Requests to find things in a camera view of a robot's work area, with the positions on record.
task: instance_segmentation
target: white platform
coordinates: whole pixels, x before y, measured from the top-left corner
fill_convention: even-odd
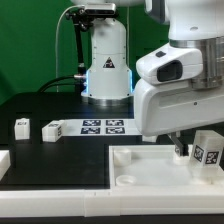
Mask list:
[[[114,151],[120,149],[127,150],[119,157],[128,158],[124,166],[114,165]],[[111,189],[1,191],[0,217],[224,213],[221,168],[212,179],[195,179],[190,157],[175,157],[174,146],[111,146],[109,155]],[[135,178],[118,186],[123,175]]]

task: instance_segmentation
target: cable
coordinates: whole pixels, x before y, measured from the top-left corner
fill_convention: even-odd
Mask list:
[[[130,7],[127,7],[127,65],[130,64]]]
[[[45,90],[54,87],[54,86],[75,86],[76,83],[56,83],[56,84],[51,84],[43,88],[40,92],[45,92]]]
[[[46,87],[48,87],[49,85],[51,85],[55,82],[66,80],[66,79],[73,79],[74,80],[74,75],[69,75],[69,76],[64,76],[64,77],[59,77],[59,78],[56,78],[56,79],[52,79],[49,82],[47,82],[46,84],[44,84],[43,86],[41,86],[40,89],[37,92],[42,92],[42,90],[45,89]]]
[[[59,77],[59,53],[58,53],[58,42],[59,42],[59,31],[60,31],[60,25],[61,25],[61,21],[62,18],[64,17],[64,15],[66,14],[66,12],[70,9],[73,8],[81,8],[84,7],[84,5],[74,5],[71,7],[68,7],[60,16],[59,20],[58,20],[58,24],[57,24],[57,29],[56,29],[56,38],[55,38],[55,61],[56,61],[56,79]]]

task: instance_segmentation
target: black and white pattern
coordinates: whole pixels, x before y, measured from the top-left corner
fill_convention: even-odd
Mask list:
[[[204,154],[204,150],[196,145],[194,158],[197,159],[199,162],[201,162],[203,158],[203,154]]]
[[[49,125],[48,125],[49,128],[56,128],[56,127],[58,127],[58,126],[59,126],[59,124],[49,124]]]
[[[124,126],[124,120],[106,120],[106,126]]]
[[[84,120],[82,126],[100,126],[101,120]]]
[[[24,121],[18,122],[18,125],[26,125],[26,122],[24,122]]]
[[[61,126],[58,128],[58,136],[61,136],[62,131],[61,131]]]
[[[82,135],[97,135],[100,134],[100,128],[82,128]]]
[[[123,127],[117,128],[106,128],[106,134],[113,135],[113,134],[125,134],[125,129]]]
[[[218,161],[219,152],[208,152],[205,164],[216,164]]]

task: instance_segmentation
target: small white block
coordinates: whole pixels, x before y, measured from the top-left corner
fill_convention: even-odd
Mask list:
[[[0,151],[0,180],[10,167],[9,151]]]
[[[44,142],[56,142],[65,132],[66,122],[64,120],[52,121],[42,128]]]
[[[30,120],[26,118],[17,119],[14,130],[16,140],[30,139]]]
[[[193,176],[217,175],[224,147],[224,137],[214,131],[197,131],[190,159]]]

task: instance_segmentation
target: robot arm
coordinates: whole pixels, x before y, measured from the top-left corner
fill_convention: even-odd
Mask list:
[[[161,24],[169,24],[169,10],[166,0],[146,0],[146,13]]]
[[[167,8],[170,42],[137,62],[138,129],[154,136],[224,121],[224,1],[146,2],[162,23]]]

